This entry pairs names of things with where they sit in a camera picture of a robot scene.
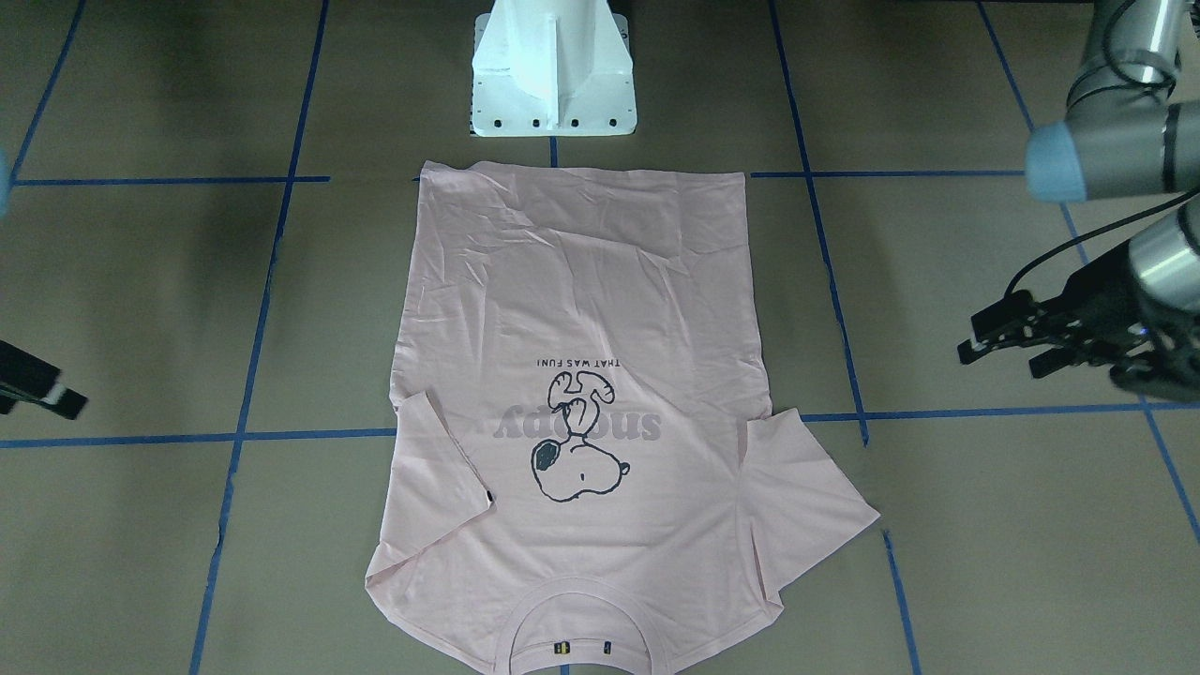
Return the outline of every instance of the robotic arm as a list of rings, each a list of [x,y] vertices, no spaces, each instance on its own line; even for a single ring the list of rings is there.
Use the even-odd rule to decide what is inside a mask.
[[[1006,347],[1049,346],[1040,378],[1072,365],[1110,366],[1117,387],[1200,401],[1200,101],[1168,104],[1180,72],[1187,0],[1097,0],[1066,119],[1026,148],[1030,192],[1048,202],[1184,191],[1150,211],[1072,240],[1026,265],[1004,297],[971,317],[971,364]],[[1028,270],[1075,243],[1184,203],[1070,275],[1060,295],[1016,289]]]

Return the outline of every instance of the snoopy graphic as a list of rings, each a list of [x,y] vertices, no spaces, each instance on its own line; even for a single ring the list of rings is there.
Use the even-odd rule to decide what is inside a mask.
[[[562,412],[566,440],[546,438],[533,448],[533,477],[541,492],[556,502],[569,502],[583,492],[607,495],[629,473],[629,464],[588,442],[600,418],[600,405],[616,400],[607,380],[581,370],[559,372],[550,383],[546,402]]]

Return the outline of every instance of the upside-down shirt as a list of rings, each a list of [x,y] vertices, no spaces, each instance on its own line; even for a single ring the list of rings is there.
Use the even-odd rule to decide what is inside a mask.
[[[427,163],[366,589],[480,673],[670,674],[870,525],[772,414],[742,174]]]

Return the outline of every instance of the blue cap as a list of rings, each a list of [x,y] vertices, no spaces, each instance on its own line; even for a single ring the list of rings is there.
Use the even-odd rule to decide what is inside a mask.
[[[8,159],[0,150],[0,216],[8,210]]]
[[[1025,184],[1043,202],[1087,201],[1084,167],[1067,123],[1036,129],[1025,147]]]

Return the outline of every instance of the black cable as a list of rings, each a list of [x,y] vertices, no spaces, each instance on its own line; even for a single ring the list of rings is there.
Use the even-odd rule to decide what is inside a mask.
[[[1142,89],[1151,89],[1151,90],[1175,86],[1175,76],[1172,76],[1169,72],[1163,72],[1163,82],[1141,82],[1129,77],[1128,74],[1126,74],[1123,70],[1121,70],[1120,66],[1117,66],[1116,56],[1112,54],[1112,34],[1116,31],[1117,22],[1121,20],[1121,17],[1123,17],[1126,12],[1129,11],[1129,7],[1132,7],[1133,4],[1136,1],[1138,0],[1124,0],[1124,2],[1121,2],[1121,6],[1117,7],[1115,12],[1112,12],[1112,16],[1109,17],[1108,23],[1104,24],[1104,37],[1103,40],[1100,40],[1100,50],[1104,52],[1104,62],[1126,84],[1132,84],[1134,86],[1140,86]]]
[[[1151,207],[1151,208],[1148,208],[1148,209],[1146,209],[1144,211],[1138,211],[1138,213],[1133,214],[1132,216],[1126,216],[1126,217],[1123,217],[1123,219],[1121,219],[1121,220],[1118,220],[1116,222],[1110,222],[1109,225],[1105,225],[1103,227],[1098,227],[1098,228],[1088,232],[1087,234],[1080,234],[1079,237],[1075,237],[1073,239],[1063,241],[1062,244],[1058,244],[1054,249],[1050,249],[1045,253],[1042,253],[1040,256],[1033,258],[1033,261],[1030,262],[1030,264],[1022,267],[1021,270],[1018,271],[1016,275],[1013,276],[1013,280],[1008,282],[1008,288],[1004,289],[1004,297],[1007,298],[1007,297],[1012,295],[1013,292],[1016,291],[1016,285],[1020,283],[1021,279],[1025,277],[1026,274],[1028,274],[1030,271],[1032,271],[1033,268],[1036,268],[1039,264],[1049,261],[1050,258],[1057,256],[1058,253],[1066,251],[1067,249],[1070,249],[1075,244],[1080,244],[1082,241],[1087,241],[1088,239],[1092,239],[1094,237],[1099,237],[1100,234],[1105,234],[1108,232],[1112,232],[1114,229],[1117,229],[1118,227],[1124,227],[1124,226],[1127,226],[1127,225],[1129,225],[1132,222],[1138,222],[1139,220],[1142,220],[1145,217],[1150,217],[1150,216],[1152,216],[1152,215],[1154,215],[1157,213],[1165,211],[1166,209],[1170,209],[1171,207],[1176,207],[1178,204],[1182,204],[1183,202],[1187,202],[1188,199],[1195,197],[1196,195],[1200,195],[1200,187],[1193,187],[1192,190],[1188,190],[1183,195],[1180,195],[1178,197],[1175,197],[1174,199],[1163,202],[1162,204],[1159,204],[1157,207]]]

